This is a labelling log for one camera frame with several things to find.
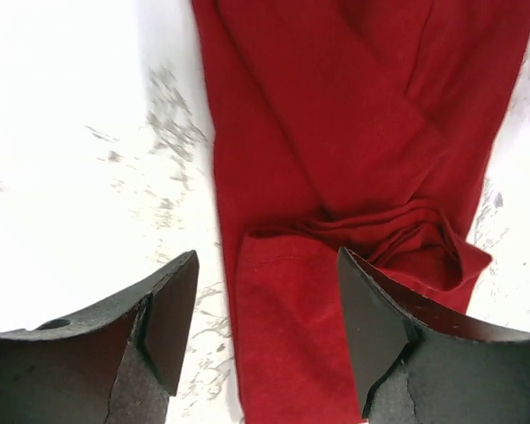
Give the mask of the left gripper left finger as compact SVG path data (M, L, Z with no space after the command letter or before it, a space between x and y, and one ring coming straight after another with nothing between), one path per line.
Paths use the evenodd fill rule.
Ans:
M33 330L0 333L0 423L163 423L178 391L199 259Z

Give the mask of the dark red t shirt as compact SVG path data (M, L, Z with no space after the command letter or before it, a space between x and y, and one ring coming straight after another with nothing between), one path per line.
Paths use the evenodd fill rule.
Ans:
M248 423L357 423L348 247L457 312L530 1L195 1Z

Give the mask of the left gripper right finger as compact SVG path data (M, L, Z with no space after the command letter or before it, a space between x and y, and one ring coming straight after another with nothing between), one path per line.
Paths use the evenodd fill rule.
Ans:
M337 277L364 419L530 424L530 332L444 307L348 249Z

